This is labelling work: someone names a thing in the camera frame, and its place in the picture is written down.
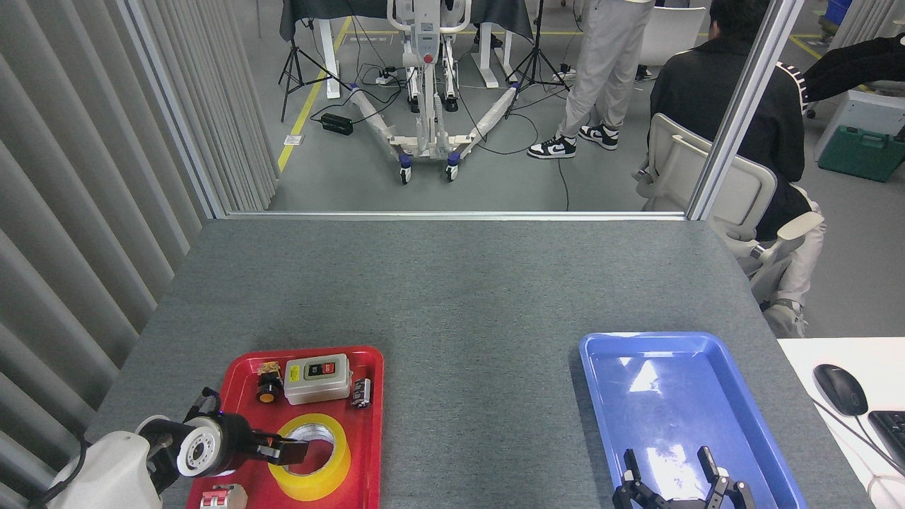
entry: black and white sneaker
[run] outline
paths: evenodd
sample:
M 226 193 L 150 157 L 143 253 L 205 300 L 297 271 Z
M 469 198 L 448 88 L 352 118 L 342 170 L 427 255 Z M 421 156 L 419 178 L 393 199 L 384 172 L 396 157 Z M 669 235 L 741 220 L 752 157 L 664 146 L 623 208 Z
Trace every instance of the black and white sneaker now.
M 593 141 L 607 150 L 616 150 L 616 145 L 619 143 L 619 130 L 610 129 L 604 124 L 581 126 L 578 128 L 578 136 Z
M 575 139 L 568 136 L 554 136 L 543 143 L 531 145 L 528 155 L 538 159 L 561 159 L 575 156 Z

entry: tripod stand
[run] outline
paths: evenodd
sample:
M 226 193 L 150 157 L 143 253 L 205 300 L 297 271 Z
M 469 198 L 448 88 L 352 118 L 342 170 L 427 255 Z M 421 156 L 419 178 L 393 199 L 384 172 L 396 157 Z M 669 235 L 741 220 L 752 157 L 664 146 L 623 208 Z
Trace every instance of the tripod stand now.
M 295 44 L 294 37 L 291 40 L 291 44 L 292 46 L 289 50 L 289 56 L 286 57 L 286 64 L 283 65 L 283 70 L 280 73 L 280 79 L 277 81 L 277 84 L 280 84 L 282 83 L 283 77 L 286 77 L 286 93 L 283 95 L 283 109 L 282 113 L 280 114 L 280 122 L 283 122 L 283 120 L 286 118 L 286 101 L 289 99 L 289 94 L 295 92 L 305 85 L 311 85 L 312 83 L 317 82 L 325 82 L 326 80 L 336 80 L 337 83 L 339 83 L 344 89 L 346 89 L 347 91 L 352 91 L 352 89 L 349 88 L 349 86 L 344 82 L 342 82 L 336 74 L 328 71 L 326 67 L 320 64 L 320 62 L 314 60 L 310 57 L 310 55 L 303 52 L 301 48 L 299 48 L 299 46 Z M 317 65 L 326 75 L 323 78 L 311 80 L 310 82 L 305 82 L 304 80 L 302 80 L 301 66 L 299 65 L 299 53 L 301 53 L 301 56 L 307 58 L 312 63 Z M 295 74 L 292 73 L 293 67 L 295 67 Z M 295 82 L 296 85 L 290 88 L 292 82 Z
M 563 86 L 566 90 L 569 90 L 566 82 L 563 81 L 562 77 L 557 73 L 556 68 L 553 67 L 553 64 L 550 63 L 550 60 L 547 59 L 547 56 L 540 49 L 540 24 L 543 21 L 544 17 L 544 0 L 540 0 L 540 5 L 538 6 L 538 17 L 534 20 L 534 25 L 537 27 L 537 31 L 534 33 L 534 45 L 531 47 L 531 51 L 528 53 L 519 65 L 515 66 L 515 69 L 506 76 L 507 82 L 512 82 L 512 77 L 517 73 L 521 74 L 521 80 L 519 81 L 519 87 L 515 91 L 515 97 L 512 99 L 512 103 L 509 108 L 506 110 L 505 118 L 508 118 L 510 112 L 512 111 L 512 106 L 515 105 L 515 101 L 519 98 L 519 94 L 523 89 L 527 89 L 531 85 L 542 84 L 542 85 L 556 85 Z M 539 79 L 540 69 L 538 68 L 538 60 L 543 60 L 547 67 L 553 72 L 553 75 L 556 76 L 557 80 L 555 82 L 545 82 Z

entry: black jacket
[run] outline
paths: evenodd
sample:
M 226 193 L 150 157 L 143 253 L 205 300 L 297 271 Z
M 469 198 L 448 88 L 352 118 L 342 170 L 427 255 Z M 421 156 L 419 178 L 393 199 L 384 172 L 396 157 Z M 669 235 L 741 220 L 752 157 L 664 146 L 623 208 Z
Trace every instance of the black jacket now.
M 720 37 L 673 56 L 651 92 L 651 116 L 662 113 L 684 128 L 713 140 L 738 84 L 751 43 Z M 776 193 L 757 225 L 758 240 L 776 238 L 777 229 L 811 210 L 789 185 L 805 169 L 802 92 L 786 69 L 777 66 L 742 140 L 738 154 L 776 175 Z

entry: tape roll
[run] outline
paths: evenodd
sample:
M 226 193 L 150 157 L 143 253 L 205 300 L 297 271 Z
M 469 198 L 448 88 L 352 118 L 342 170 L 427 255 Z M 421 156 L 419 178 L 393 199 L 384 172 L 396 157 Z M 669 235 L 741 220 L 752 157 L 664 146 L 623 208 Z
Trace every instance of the tape roll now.
M 293 474 L 285 466 L 268 465 L 283 493 L 295 500 L 310 502 L 333 493 L 346 480 L 352 454 L 346 432 L 336 419 L 324 414 L 305 414 L 287 422 L 279 433 L 286 438 L 326 440 L 333 444 L 327 463 L 310 474 Z

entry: computer mouse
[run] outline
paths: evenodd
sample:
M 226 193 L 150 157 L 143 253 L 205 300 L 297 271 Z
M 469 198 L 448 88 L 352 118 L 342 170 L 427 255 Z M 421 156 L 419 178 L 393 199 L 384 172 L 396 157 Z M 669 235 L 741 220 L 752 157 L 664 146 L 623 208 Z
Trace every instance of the computer mouse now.
M 860 416 L 867 412 L 867 397 L 858 380 L 846 370 L 833 364 L 814 368 L 814 377 L 826 398 L 845 416 Z

